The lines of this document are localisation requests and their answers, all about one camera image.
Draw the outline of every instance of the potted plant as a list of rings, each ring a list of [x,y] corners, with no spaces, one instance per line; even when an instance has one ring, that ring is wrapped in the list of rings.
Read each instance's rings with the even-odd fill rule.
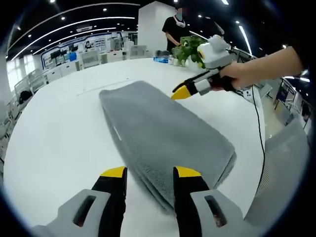
[[[189,70],[198,72],[205,69],[199,53],[198,46],[206,41],[197,36],[182,37],[180,46],[172,49],[173,57],[178,59],[180,66],[187,66]]]

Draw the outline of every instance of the human hand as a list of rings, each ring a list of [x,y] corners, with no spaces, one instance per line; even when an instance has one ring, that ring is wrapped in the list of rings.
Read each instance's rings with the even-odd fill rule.
[[[237,89],[253,84],[253,77],[248,75],[247,68],[244,63],[233,62],[232,64],[224,67],[219,72],[220,77],[228,76],[233,78],[232,86]],[[222,87],[213,87],[212,90],[219,91],[223,90]]]

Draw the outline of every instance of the white table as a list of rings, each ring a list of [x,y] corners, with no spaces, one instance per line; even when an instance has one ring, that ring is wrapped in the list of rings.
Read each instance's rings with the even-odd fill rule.
[[[46,225],[57,216],[59,206],[80,190],[91,189],[103,171],[124,165],[99,102],[102,89],[144,80],[171,96],[174,86],[191,76],[185,68],[136,59],[75,72],[40,89],[18,120],[4,166],[5,190],[27,225]],[[263,165],[254,105],[224,91],[178,102],[235,146],[236,164],[218,189],[245,216]],[[258,110],[264,139],[262,107]],[[121,236],[178,236],[175,217],[165,215],[130,173],[127,184]]]

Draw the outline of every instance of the black ceiling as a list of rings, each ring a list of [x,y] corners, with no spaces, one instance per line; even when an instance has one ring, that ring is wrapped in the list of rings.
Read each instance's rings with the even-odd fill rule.
[[[300,11],[300,5],[296,9],[289,8],[285,3],[273,0],[227,0],[229,5],[224,5],[222,0],[159,0],[168,5],[184,4],[189,9],[189,16],[186,20],[190,24],[191,31],[201,34],[205,37],[216,34],[214,21],[225,31],[224,39],[227,42],[233,42],[232,45],[248,52],[245,40],[241,34],[236,20],[240,22],[246,31],[252,53],[261,57],[265,54],[271,54],[281,49],[283,44],[290,44],[292,38],[293,24],[297,19],[293,17],[293,12]],[[85,7],[69,11],[63,15],[56,16],[40,26],[33,29],[29,34],[22,37],[8,52],[8,60],[13,58],[22,48],[33,42],[35,39],[51,32],[59,27],[98,17],[125,16],[135,17],[131,19],[107,19],[88,22],[96,29],[117,27],[117,30],[137,30],[138,9],[144,5],[153,2],[153,0],[56,0],[55,3],[49,3],[49,0],[35,0],[23,12],[16,24],[21,30],[14,29],[10,45],[15,43],[24,33],[30,30],[38,23],[52,17],[58,13],[64,12],[75,7],[97,3],[125,2],[136,3],[140,6],[108,4]],[[75,34],[78,25],[67,27],[51,35],[44,37],[32,46],[27,48],[19,57],[30,54],[31,50],[36,51],[51,42]]]

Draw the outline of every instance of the gray towel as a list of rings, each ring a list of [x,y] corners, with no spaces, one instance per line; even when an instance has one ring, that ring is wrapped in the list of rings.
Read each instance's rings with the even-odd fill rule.
[[[99,97],[128,168],[166,210],[174,205],[174,166],[199,171],[212,189],[235,157],[222,134],[146,82],[102,90]]]

